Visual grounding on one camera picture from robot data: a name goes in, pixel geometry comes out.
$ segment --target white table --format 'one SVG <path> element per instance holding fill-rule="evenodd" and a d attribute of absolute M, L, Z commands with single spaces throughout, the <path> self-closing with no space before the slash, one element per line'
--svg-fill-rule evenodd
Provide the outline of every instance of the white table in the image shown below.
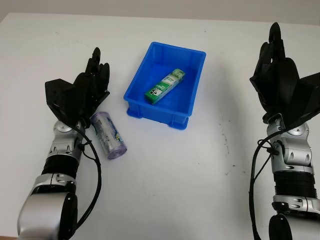
<path fill-rule="evenodd" d="M 77 240 L 253 239 L 249 175 L 264 110 L 249 78 L 271 23 L 82 15 L 9 14 L 0 23 L 0 235 L 16 222 L 53 140 L 56 118 L 45 82 L 73 82 L 95 47 L 110 64 L 108 111 L 128 151 L 102 160 L 102 190 Z M 281 24 L 286 55 L 301 77 L 320 71 L 320 27 Z M 127 115 L 123 95 L 153 41 L 206 52 L 187 129 Z M 309 121 L 316 182 L 320 181 L 319 116 Z M 259 167 L 267 155 L 261 154 Z M 97 183 L 92 161 L 77 173 L 79 215 Z M 258 230 L 268 238 L 274 182 L 270 165 L 255 187 Z"/>

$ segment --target wire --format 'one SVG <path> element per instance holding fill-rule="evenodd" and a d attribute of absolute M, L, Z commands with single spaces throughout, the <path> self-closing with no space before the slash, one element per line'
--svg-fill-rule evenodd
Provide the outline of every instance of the wire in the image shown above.
<path fill-rule="evenodd" d="M 269 136 L 267 136 L 265 139 L 259 140 L 258 141 L 258 146 L 256 147 L 253 158 L 252 158 L 252 165 L 251 165 L 251 175 L 250 175 L 250 188 L 249 188 L 249 211 L 250 211 L 250 217 L 251 217 L 251 223 L 252 223 L 252 231 L 253 231 L 253 237 L 254 240 L 261 240 L 258 230 L 257 230 L 257 225 L 256 225 L 256 214 L 255 214 L 255 203 L 254 203 L 254 185 L 255 181 L 257 180 L 257 177 L 261 173 L 261 171 L 264 169 L 266 166 L 267 162 L 269 161 L 270 157 L 264 162 L 263 166 L 259 170 L 258 174 L 255 176 L 255 169 L 256 169 L 256 161 L 257 161 L 257 156 L 261 148 L 266 148 L 264 147 L 265 143 L 271 143 L 269 142 L 270 139 L 274 138 L 277 135 L 283 134 L 285 132 L 290 131 L 293 129 L 293 127 L 286 128 L 280 131 L 276 131 Z"/>
<path fill-rule="evenodd" d="M 99 159 L 99 156 L 97 154 L 97 151 L 96 151 L 94 145 L 92 144 L 91 140 L 87 137 L 87 135 L 83 131 L 81 131 L 79 128 L 77 128 L 77 127 L 75 127 L 73 125 L 68 125 L 68 126 L 70 128 L 72 128 L 73 130 L 75 130 L 76 132 L 78 132 L 86 140 L 86 143 L 83 144 L 83 146 L 89 145 L 91 147 L 92 152 L 94 154 L 94 158 L 93 157 L 89 157 L 85 153 L 83 153 L 83 154 L 87 158 L 92 159 L 95 162 L 96 167 L 97 167 L 97 172 L 98 172 L 98 183 L 97 183 L 97 186 L 96 186 L 95 194 L 94 194 L 93 199 L 92 199 L 90 205 L 88 206 L 87 210 L 84 212 L 84 214 L 82 215 L 82 217 L 80 218 L 80 220 L 76 224 L 76 229 L 78 229 L 86 221 L 86 219 L 88 218 L 88 216 L 90 215 L 90 213 L 94 209 L 95 204 L 97 202 L 97 199 L 99 197 L 99 194 L 100 194 L 100 191 L 101 191 L 101 185 L 102 185 L 101 164 L 100 164 L 100 159 Z"/>
<path fill-rule="evenodd" d="M 83 153 L 83 155 L 85 155 L 88 159 L 91 159 L 91 160 L 93 160 L 93 161 L 96 160 L 95 158 L 88 156 L 88 155 L 85 153 L 85 150 L 83 150 L 82 153 Z"/>
<path fill-rule="evenodd" d="M 267 165 L 268 161 L 270 160 L 272 154 L 269 154 L 268 158 L 265 160 L 264 164 L 262 165 L 262 167 L 260 168 L 260 170 L 258 171 L 258 173 L 255 175 L 255 178 L 253 179 L 254 182 L 256 182 L 259 174 L 262 172 L 262 170 L 265 168 L 265 166 Z"/>

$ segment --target green packaged item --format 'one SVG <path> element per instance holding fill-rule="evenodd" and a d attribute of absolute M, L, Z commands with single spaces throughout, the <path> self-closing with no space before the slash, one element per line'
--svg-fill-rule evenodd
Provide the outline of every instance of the green packaged item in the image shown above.
<path fill-rule="evenodd" d="M 147 91 L 144 96 L 151 103 L 155 104 L 180 83 L 185 76 L 185 72 L 180 69 L 173 70 L 168 76 L 162 79 L 157 85 Z"/>

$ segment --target robotic arm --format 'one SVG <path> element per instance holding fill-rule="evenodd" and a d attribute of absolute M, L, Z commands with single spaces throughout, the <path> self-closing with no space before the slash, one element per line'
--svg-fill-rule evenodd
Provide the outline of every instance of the robotic arm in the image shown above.
<path fill-rule="evenodd" d="M 92 143 L 85 135 L 90 117 L 110 94 L 109 64 L 100 64 L 96 48 L 85 72 L 71 84 L 62 79 L 45 83 L 47 105 L 58 118 L 53 127 L 54 140 L 43 171 L 27 197 L 18 218 L 20 240 L 67 240 L 86 220 L 94 207 L 101 188 L 101 167 Z M 92 147 L 98 167 L 98 187 L 94 199 L 78 220 L 76 175 L 83 146 Z"/>
<path fill-rule="evenodd" d="M 306 121 L 320 112 L 320 72 L 299 78 L 294 61 L 285 56 L 278 23 L 270 28 L 269 43 L 260 50 L 251 83 L 258 92 L 266 114 L 271 142 L 271 165 L 275 181 L 272 206 L 276 210 L 269 222 L 271 240 L 319 240 L 320 200 L 314 187 L 312 152 L 308 144 Z M 255 158 L 250 182 L 250 216 L 253 236 L 260 240 L 255 220 L 253 184 Z"/>

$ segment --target cylindrical container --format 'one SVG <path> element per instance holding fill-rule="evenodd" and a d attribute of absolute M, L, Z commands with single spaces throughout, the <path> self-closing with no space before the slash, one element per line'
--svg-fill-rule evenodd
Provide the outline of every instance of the cylindrical container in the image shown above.
<path fill-rule="evenodd" d="M 109 113 L 97 112 L 91 117 L 91 123 L 108 159 L 116 159 L 127 151 Z"/>

